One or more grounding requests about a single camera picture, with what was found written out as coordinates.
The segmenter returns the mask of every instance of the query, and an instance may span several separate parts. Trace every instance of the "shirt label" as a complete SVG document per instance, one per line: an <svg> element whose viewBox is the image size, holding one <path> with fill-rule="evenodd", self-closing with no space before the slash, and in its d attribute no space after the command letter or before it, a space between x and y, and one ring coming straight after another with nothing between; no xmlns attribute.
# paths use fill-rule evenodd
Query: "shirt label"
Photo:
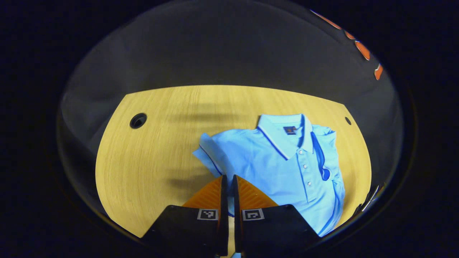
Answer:
<svg viewBox="0 0 459 258"><path fill-rule="evenodd" d="M296 135L297 134L295 132L297 130L295 126L284 126L284 130L287 133L287 135Z"/></svg>

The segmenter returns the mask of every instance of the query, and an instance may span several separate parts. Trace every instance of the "wooden table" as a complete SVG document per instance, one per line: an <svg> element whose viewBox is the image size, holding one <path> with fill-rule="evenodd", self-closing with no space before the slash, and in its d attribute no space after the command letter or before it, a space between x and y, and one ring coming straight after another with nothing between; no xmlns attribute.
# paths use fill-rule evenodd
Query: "wooden table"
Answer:
<svg viewBox="0 0 459 258"><path fill-rule="evenodd" d="M129 123L138 113L145 113L147 120L132 129ZM161 88L123 98L105 129L95 168L97 191L108 216L142 237L167 205L184 204L214 179L192 154L201 134L254 129L262 113L303 113L312 124L336 131L346 189L338 226L348 220L369 192L371 166L364 138L346 107L295 92L232 85ZM233 218L229 226L231 255Z"/></svg>

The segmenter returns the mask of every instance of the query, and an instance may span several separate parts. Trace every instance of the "light blue polo shirt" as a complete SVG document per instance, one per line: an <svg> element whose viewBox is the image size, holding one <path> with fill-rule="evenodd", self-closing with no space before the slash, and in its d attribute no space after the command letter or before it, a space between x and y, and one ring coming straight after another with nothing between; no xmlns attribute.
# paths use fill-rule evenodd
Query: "light blue polo shirt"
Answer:
<svg viewBox="0 0 459 258"><path fill-rule="evenodd" d="M215 177L226 174L229 186L236 174L277 204L294 205L324 236L338 223L345 195L335 140L335 131L303 114L263 114L255 130L203 134L193 154ZM228 201L234 214L234 199Z"/></svg>

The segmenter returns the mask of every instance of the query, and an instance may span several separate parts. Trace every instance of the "dark background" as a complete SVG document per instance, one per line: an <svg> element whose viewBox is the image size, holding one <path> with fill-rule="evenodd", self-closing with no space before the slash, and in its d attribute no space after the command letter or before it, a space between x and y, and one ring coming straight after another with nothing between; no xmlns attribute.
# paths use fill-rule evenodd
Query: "dark background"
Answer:
<svg viewBox="0 0 459 258"><path fill-rule="evenodd" d="M2 149L7 257L146 256L101 223L69 184L56 148L56 110L82 57L105 35L158 3L26 2L5 5ZM452 257L457 169L453 60L458 19L453 2L300 3L333 20L408 83L416 103L418 148L404 187L388 208L342 244L321 254L356 257Z"/></svg>

